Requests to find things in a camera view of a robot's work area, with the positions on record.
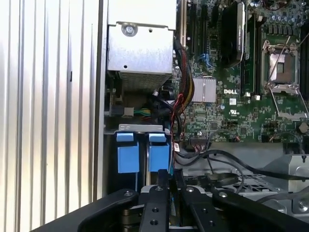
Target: sticker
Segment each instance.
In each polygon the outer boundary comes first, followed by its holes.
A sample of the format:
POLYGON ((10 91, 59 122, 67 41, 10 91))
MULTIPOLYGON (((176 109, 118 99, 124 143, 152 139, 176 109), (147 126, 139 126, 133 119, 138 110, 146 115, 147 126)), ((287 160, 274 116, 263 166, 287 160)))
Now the sticker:
POLYGON ((250 32, 246 36, 246 59, 250 58, 250 32))
POLYGON ((174 151, 176 151, 176 152, 180 152, 180 149, 179 149, 179 144, 174 143, 174 151))
POLYGON ((237 104, 236 98, 230 98, 230 105, 236 105, 236 104, 237 104))

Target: heatsink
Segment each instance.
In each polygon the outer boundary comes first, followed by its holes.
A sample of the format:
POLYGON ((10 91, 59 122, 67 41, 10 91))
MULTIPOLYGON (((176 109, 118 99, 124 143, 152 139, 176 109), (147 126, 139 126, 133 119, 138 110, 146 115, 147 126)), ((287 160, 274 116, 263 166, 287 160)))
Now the heatsink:
POLYGON ((217 80, 212 76, 193 78, 195 91, 192 102, 216 102, 217 80))

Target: ribbed metal panel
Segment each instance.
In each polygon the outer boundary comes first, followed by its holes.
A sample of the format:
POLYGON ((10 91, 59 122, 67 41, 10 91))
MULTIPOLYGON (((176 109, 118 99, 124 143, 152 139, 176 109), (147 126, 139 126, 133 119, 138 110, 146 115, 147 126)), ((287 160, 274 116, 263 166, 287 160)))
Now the ribbed metal panel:
POLYGON ((0 1, 0 232, 92 201, 98 0, 0 1))

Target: dell logo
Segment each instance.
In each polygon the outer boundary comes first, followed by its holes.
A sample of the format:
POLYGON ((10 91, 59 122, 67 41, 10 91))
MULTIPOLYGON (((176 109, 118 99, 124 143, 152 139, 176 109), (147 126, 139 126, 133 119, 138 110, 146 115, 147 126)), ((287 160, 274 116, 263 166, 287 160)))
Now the dell logo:
POLYGON ((224 94, 233 94, 233 95, 237 95, 237 90, 236 89, 225 89, 224 90, 224 94))

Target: green circuit board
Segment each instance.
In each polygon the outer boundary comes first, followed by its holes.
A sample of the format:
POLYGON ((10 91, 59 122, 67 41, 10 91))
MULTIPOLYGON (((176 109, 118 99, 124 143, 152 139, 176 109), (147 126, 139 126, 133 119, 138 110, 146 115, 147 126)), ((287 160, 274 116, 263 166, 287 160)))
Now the green circuit board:
MULTIPOLYGON (((211 15, 212 8, 215 4, 213 0, 195 1, 197 9, 199 4, 206 3, 208 12, 211 15)), ((293 15, 302 14, 300 12, 301 3, 292 1, 296 7, 288 7, 277 12, 277 15, 293 15)), ((257 8, 259 14, 271 18, 274 14, 265 9, 257 8)), ((207 52, 209 54, 209 63, 211 66, 205 65, 204 62, 198 60, 198 54, 192 55, 191 67, 193 78, 213 78, 216 80, 216 100, 215 102, 192 102, 181 115, 182 120, 185 120, 183 127, 183 137, 185 139, 192 137, 207 137, 211 132, 217 129, 225 128, 237 134, 242 142, 267 142, 265 138, 269 138, 277 132, 288 131, 296 133, 296 128, 301 122, 306 121, 305 118, 300 120, 290 120, 285 117, 279 117, 276 111, 273 98, 269 94, 263 94, 259 101, 255 101, 252 97, 246 97, 241 94, 241 70, 240 65, 233 68, 223 68, 220 57, 220 14, 216 27, 207 28, 207 52)), ((245 28, 250 24, 247 17, 245 28)), ((261 46, 265 40, 272 44, 284 44, 287 40, 287 35, 273 34, 269 29, 268 21, 262 26, 261 46)), ((249 33, 246 34, 245 43, 245 71, 249 75, 249 81, 243 88, 251 90, 253 87, 253 73, 255 68, 255 60, 251 57, 254 55, 254 46, 257 41, 249 33)), ((299 42, 299 33, 294 33, 290 38, 290 43, 297 44, 299 42)), ((299 68, 299 54, 296 57, 297 64, 295 69, 299 68)), ((179 71, 174 74, 173 83, 177 89, 179 84, 179 71)), ((290 114, 305 112, 306 107, 298 97, 286 96, 284 94, 275 96, 276 102, 280 109, 290 114)), ((217 142, 225 142, 229 139, 226 135, 216 137, 217 142)), ((293 137, 285 136, 282 141, 295 142, 293 137)))

